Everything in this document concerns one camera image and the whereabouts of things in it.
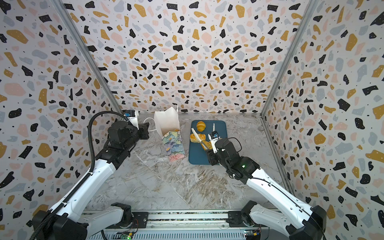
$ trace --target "terrazzo wallpaper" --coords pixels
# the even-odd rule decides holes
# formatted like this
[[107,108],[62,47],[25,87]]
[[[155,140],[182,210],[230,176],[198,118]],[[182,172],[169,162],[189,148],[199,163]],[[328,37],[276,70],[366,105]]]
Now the terrazzo wallpaper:
[[[110,107],[51,2],[0,8],[0,239],[24,240],[88,169],[89,118]],[[96,119],[95,151],[112,120]]]
[[123,109],[256,113],[304,0],[65,0]]
[[327,239],[384,239],[383,1],[319,1],[265,119]]

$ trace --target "metal corner post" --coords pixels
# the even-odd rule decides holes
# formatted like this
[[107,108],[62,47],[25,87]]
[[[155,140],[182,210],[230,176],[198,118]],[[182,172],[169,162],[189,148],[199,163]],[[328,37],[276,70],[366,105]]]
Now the metal corner post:
[[120,109],[119,104],[117,103],[115,97],[113,96],[108,84],[104,81],[104,76],[101,74],[99,68],[97,67],[95,61],[93,60],[91,54],[89,53],[87,46],[82,41],[81,35],[77,30],[75,24],[73,23],[69,13],[65,9],[63,2],[61,0],[51,0],[51,3],[53,4],[57,13],[63,20],[65,27],[73,37],[73,40],[75,41],[77,47],[79,48],[80,52],[85,58],[85,61],[88,63],[89,67],[91,68],[93,73],[96,75],[96,78],[99,80],[99,83],[103,88],[105,95],[111,102],[111,105],[114,108],[114,111],[122,114],[122,110]]
[[272,149],[272,154],[274,156],[274,159],[275,159],[277,167],[279,169],[281,178],[283,180],[284,188],[293,195],[295,195],[295,192],[293,191],[293,188],[292,188],[292,186],[288,180],[288,177],[285,174],[284,166],[279,159],[279,154],[278,154],[278,150],[276,148],[276,145],[273,143],[272,137],[268,132],[268,122],[264,116],[266,116],[268,106],[271,104],[271,102],[273,100],[273,96],[277,92],[278,87],[280,86],[280,84],[283,80],[283,76],[288,69],[288,66],[289,66],[289,64],[293,58],[293,55],[295,54],[295,51],[296,51],[296,49],[300,43],[300,40],[301,40],[301,38],[302,38],[306,28],[307,28],[307,25],[308,25],[308,23],[312,17],[312,14],[313,14],[318,2],[319,2],[319,0],[310,0],[309,1],[307,8],[304,12],[304,15],[303,15],[303,19],[301,20],[301,23],[298,27],[297,33],[296,33],[296,35],[292,41],[292,44],[290,45],[290,47],[288,49],[287,54],[285,55],[285,59],[283,61],[281,69],[280,69],[279,73],[277,74],[276,81],[272,85],[272,89],[271,89],[270,93],[268,94],[267,100],[266,100],[264,107],[262,109],[262,112],[261,112],[262,125],[264,127],[266,137],[267,137],[269,145]]

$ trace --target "marble floor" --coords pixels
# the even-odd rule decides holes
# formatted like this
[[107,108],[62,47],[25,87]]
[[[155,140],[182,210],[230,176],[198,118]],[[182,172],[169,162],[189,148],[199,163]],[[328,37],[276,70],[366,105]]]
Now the marble floor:
[[[139,122],[150,114],[139,116]],[[169,162],[156,131],[139,141],[130,158],[103,184],[86,210],[104,210],[112,203],[129,204],[135,210],[241,209],[249,200],[273,208],[260,193],[230,179],[222,166],[192,165],[188,161],[189,133],[193,120],[223,120],[228,137],[242,144],[241,156],[255,160],[276,182],[281,175],[273,158],[261,119],[254,115],[179,115],[187,157]],[[150,120],[149,129],[155,129]]]

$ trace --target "croissant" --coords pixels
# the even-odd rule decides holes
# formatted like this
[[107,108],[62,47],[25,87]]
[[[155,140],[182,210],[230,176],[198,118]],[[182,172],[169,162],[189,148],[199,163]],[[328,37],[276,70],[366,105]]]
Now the croissant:
[[[200,133],[198,133],[198,136],[199,136],[199,138],[200,138],[201,141],[205,140],[205,134],[200,134]],[[189,139],[191,140],[191,142],[199,142],[199,141],[196,139],[196,137],[195,137],[195,135],[194,135],[193,133],[191,134],[191,136],[189,137]]]
[[204,129],[205,129],[205,122],[203,122],[203,121],[200,121],[200,122],[198,122],[197,123],[197,125],[196,125],[196,127],[197,127],[197,130],[199,131],[199,132],[202,132],[202,131],[204,131]]

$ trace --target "white paper bag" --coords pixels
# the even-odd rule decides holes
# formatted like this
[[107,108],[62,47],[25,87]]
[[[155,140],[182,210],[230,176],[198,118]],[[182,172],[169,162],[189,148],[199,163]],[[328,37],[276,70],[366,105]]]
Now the white paper bag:
[[176,129],[180,130],[179,113],[173,107],[168,108],[165,111],[155,112],[155,126],[156,131],[163,137],[165,134]]

